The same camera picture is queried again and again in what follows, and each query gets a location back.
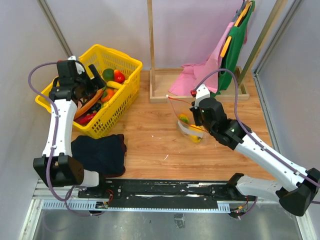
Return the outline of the clear zip top bag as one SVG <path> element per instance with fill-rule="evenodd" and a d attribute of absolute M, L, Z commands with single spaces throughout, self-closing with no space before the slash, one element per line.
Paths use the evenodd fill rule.
<path fill-rule="evenodd" d="M 167 103 L 175 117 L 177 130 L 193 144 L 205 146 L 208 143 L 208 132 L 203 126 L 196 126 L 190 108 L 192 104 L 182 99 L 166 95 Z"/>

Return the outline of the orange fruit toy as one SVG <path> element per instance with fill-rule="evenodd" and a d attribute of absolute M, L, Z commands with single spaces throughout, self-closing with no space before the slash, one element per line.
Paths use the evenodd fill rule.
<path fill-rule="evenodd" d="M 184 113 L 180 113 L 180 114 L 178 115 L 178 119 L 179 119 L 180 121 L 182 121 L 183 123 L 187 124 L 187 125 L 190 124 L 190 120 L 189 120 L 188 116 L 187 116 L 186 114 L 184 114 Z"/>

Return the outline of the yellow banana bunch toy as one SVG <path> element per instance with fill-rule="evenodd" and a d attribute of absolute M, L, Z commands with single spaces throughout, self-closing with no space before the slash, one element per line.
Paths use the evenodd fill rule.
<path fill-rule="evenodd" d="M 191 124 L 188 129 L 191 130 L 191 134 L 188 135 L 191 141 L 196 144 L 200 143 L 203 139 L 203 128 L 201 126 Z"/>

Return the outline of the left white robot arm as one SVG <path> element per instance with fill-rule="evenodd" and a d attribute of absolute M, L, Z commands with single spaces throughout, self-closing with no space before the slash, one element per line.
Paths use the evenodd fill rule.
<path fill-rule="evenodd" d="M 85 170 L 82 163 L 73 158 L 71 135 L 78 104 L 87 111 L 103 93 L 105 83 L 96 67 L 91 64 L 87 73 L 75 56 L 55 63 L 58 76 L 52 82 L 48 95 L 40 93 L 50 104 L 50 127 L 41 157 L 33 160 L 33 168 L 49 188 L 81 186 L 101 198 L 107 193 L 107 185 L 100 181 L 96 171 Z"/>

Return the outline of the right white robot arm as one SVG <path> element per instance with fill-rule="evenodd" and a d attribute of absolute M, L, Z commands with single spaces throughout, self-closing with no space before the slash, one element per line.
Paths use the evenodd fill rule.
<path fill-rule="evenodd" d="M 305 214 L 320 188 L 318 169 L 306 169 L 275 151 L 245 124 L 228 118 L 215 98 L 198 97 L 190 110 L 197 126 L 203 126 L 221 145 L 255 161 L 275 178 L 270 181 L 235 173 L 226 188 L 230 199 L 255 196 L 278 202 L 295 216 Z"/>

